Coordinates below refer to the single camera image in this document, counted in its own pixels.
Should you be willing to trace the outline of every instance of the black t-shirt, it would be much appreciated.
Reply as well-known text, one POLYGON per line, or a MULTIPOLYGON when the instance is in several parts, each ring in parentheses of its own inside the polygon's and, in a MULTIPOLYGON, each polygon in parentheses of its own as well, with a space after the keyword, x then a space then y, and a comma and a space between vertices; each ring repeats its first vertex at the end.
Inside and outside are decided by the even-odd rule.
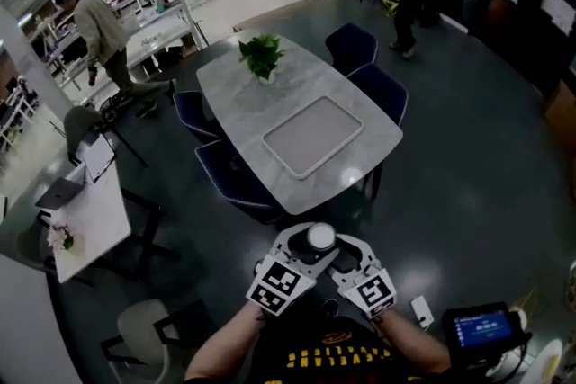
POLYGON ((248 384, 403 384, 413 380, 424 384, 438 377, 418 372, 351 318, 321 320, 305 327, 278 319, 267 322, 256 344, 248 384))

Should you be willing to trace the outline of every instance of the ceiling light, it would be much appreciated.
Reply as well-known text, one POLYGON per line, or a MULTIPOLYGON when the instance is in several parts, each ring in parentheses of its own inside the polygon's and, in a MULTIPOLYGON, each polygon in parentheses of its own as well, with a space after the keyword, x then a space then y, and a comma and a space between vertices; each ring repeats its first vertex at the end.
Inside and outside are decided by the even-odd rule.
POLYGON ((32 13, 28 13, 22 17, 22 19, 18 22, 20 27, 24 26, 30 19, 32 18, 32 13))

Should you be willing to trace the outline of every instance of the white flowers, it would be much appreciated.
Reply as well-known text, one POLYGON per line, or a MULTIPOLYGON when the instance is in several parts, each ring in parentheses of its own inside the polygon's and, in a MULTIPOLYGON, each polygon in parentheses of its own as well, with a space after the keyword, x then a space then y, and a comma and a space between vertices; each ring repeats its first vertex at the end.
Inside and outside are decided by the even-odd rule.
POLYGON ((69 250, 74 244, 74 235, 65 225, 53 224, 48 230, 48 245, 53 250, 69 250))

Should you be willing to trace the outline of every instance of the white tray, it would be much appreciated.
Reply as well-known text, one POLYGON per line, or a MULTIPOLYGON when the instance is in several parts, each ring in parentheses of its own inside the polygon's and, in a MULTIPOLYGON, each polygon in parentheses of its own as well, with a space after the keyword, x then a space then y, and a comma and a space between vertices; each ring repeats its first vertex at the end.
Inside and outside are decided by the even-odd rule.
POLYGON ((321 96, 268 131, 262 142, 292 176, 304 179, 363 129, 350 111, 321 96))

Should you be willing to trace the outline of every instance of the navy blue chair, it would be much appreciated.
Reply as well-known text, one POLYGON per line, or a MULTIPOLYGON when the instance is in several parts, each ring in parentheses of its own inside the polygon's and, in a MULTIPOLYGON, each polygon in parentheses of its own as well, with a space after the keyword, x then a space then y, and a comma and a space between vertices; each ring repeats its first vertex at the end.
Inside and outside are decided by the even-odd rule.
POLYGON ((334 59, 333 68, 343 76, 374 63, 378 55, 378 40, 351 22, 330 34, 326 46, 334 59))
POLYGON ((224 142, 198 147, 196 156, 220 195, 252 218, 269 224, 285 213, 246 164, 230 161, 224 142))
POLYGON ((203 143, 211 143, 222 138, 220 124, 206 119, 203 110, 202 94, 199 92, 174 93, 174 104, 180 121, 203 143))
MULTIPOLYGON (((380 109, 399 127, 406 113, 408 105, 408 91, 404 85, 382 71, 375 64, 367 64, 348 76, 350 82, 356 85, 367 96, 374 101, 380 109)), ((383 163, 381 162, 375 169, 367 174, 364 179, 364 188, 368 184, 370 176, 373 174, 372 200, 376 198, 380 188, 383 163)))

